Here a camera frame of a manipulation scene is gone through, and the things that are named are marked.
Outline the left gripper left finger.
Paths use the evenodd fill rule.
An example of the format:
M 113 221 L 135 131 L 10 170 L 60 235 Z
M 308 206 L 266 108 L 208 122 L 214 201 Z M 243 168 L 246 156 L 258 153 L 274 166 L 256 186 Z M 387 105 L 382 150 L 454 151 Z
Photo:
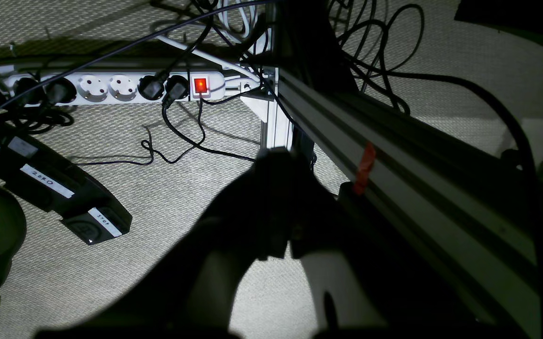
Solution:
M 241 280 L 257 259 L 282 258 L 290 231 L 287 191 L 295 157 L 263 150 L 207 206 L 190 231 L 117 302 L 38 339 L 231 338 Z

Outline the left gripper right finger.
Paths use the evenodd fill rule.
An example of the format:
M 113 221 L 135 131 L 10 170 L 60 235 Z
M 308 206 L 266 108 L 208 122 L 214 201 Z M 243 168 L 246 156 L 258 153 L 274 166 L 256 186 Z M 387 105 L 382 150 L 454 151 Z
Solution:
M 303 264 L 317 339 L 524 339 L 497 300 L 412 220 L 386 217 L 297 168 L 293 256 Z

